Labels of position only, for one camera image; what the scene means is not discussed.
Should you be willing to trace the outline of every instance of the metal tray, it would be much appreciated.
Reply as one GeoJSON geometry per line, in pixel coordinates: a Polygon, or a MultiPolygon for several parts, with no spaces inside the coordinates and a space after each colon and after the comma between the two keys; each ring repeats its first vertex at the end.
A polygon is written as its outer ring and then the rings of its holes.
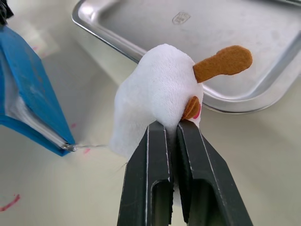
{"type": "Polygon", "coordinates": [[[277,102],[301,73],[301,7],[264,0],[81,0],[73,21],[128,58],[168,43],[195,61],[241,45],[252,66],[204,83],[203,104],[246,113],[277,102]]]}

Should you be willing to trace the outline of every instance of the white fluffy material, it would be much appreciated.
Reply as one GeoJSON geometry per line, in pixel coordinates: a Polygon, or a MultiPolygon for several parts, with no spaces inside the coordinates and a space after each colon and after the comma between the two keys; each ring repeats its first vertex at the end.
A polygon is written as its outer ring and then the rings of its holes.
{"type": "MultiPolygon", "coordinates": [[[[173,139],[189,99],[203,100],[203,85],[195,79],[194,64],[187,54],[167,44],[142,57],[115,96],[112,151],[130,158],[154,121],[165,126],[173,139]]],[[[198,126],[200,116],[191,121],[198,126]]]]}

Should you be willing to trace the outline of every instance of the pink mark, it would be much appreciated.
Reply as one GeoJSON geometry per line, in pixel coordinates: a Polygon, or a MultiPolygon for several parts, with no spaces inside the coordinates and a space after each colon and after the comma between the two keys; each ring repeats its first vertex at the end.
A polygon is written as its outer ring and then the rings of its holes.
{"type": "Polygon", "coordinates": [[[84,151],[84,154],[87,154],[91,151],[91,148],[87,148],[85,151],[84,151]]]}
{"type": "Polygon", "coordinates": [[[20,200],[20,195],[18,194],[17,196],[16,196],[16,198],[12,201],[12,202],[10,202],[9,204],[7,204],[6,206],[4,206],[4,207],[0,207],[0,212],[2,212],[2,211],[6,211],[9,207],[12,207],[14,204],[16,204],[19,200],[20,200]]]}
{"type": "Polygon", "coordinates": [[[198,113],[193,117],[194,119],[197,119],[197,118],[198,118],[199,114],[201,113],[201,109],[202,109],[202,105],[200,104],[200,105],[199,105],[199,111],[198,111],[198,113]]]}

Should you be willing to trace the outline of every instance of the brown felt beak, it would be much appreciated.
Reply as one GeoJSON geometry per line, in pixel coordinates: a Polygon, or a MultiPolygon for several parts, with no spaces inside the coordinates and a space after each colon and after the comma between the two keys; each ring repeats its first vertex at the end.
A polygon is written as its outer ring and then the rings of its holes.
{"type": "Polygon", "coordinates": [[[249,50],[241,46],[230,46],[195,64],[193,71],[197,82],[200,83],[219,74],[234,75],[240,73],[249,68],[252,61],[249,50]]]}

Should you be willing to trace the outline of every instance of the plush duck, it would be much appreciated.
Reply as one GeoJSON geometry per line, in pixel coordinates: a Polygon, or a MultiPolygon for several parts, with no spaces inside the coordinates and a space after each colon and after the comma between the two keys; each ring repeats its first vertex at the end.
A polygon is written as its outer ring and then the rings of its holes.
{"type": "Polygon", "coordinates": [[[167,44],[151,49],[116,93],[111,150],[130,158],[154,121],[166,128],[172,144],[180,120],[199,125],[202,82],[240,73],[251,64],[250,51],[241,46],[224,48],[197,64],[167,44]]]}

